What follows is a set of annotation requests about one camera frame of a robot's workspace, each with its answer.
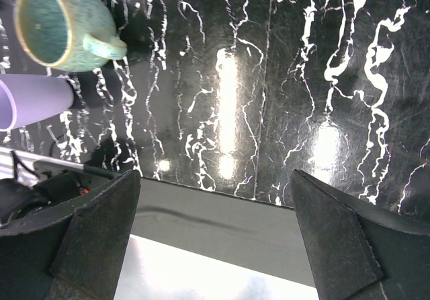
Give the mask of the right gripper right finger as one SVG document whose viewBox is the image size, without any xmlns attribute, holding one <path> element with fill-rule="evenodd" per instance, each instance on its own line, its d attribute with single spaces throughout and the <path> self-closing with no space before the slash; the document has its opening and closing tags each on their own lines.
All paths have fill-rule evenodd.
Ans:
<svg viewBox="0 0 430 300">
<path fill-rule="evenodd" d="M 302 170 L 292 172 L 290 185 L 320 299 L 429 298 L 429 223 Z"/>
</svg>

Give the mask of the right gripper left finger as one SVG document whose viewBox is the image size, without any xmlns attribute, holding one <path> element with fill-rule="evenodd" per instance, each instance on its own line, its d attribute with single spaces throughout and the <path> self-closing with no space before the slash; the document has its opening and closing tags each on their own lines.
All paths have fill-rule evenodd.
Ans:
<svg viewBox="0 0 430 300">
<path fill-rule="evenodd" d="M 1 229 L 2 299 L 113 299 L 138 198 L 135 170 Z"/>
</svg>

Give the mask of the lavender plastic cup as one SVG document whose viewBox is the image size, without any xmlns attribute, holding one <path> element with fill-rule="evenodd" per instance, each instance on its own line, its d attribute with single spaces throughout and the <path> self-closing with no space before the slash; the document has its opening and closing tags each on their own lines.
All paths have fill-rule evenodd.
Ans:
<svg viewBox="0 0 430 300">
<path fill-rule="evenodd" d="M 34 74 L 1 75 L 1 131 L 6 132 L 58 115 L 74 101 L 64 80 Z"/>
</svg>

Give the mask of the teal ceramic mug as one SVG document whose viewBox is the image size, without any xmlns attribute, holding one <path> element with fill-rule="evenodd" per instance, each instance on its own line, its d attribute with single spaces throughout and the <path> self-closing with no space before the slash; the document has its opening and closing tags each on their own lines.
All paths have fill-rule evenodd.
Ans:
<svg viewBox="0 0 430 300">
<path fill-rule="evenodd" d="M 13 22 L 24 52 L 48 68 L 87 72 L 127 53 L 101 0 L 15 0 Z"/>
</svg>

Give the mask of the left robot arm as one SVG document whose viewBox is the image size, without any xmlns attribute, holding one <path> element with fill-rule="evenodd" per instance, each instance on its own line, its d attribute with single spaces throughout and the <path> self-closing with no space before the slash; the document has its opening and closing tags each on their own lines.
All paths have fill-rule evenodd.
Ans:
<svg viewBox="0 0 430 300">
<path fill-rule="evenodd" d="M 19 171 L 29 170 L 22 162 L 13 160 L 13 174 L 1 179 L 1 225 L 21 219 L 50 207 L 86 195 L 118 177 L 117 172 L 87 164 L 81 168 L 37 161 L 31 170 L 38 182 L 26 185 L 19 181 Z"/>
</svg>

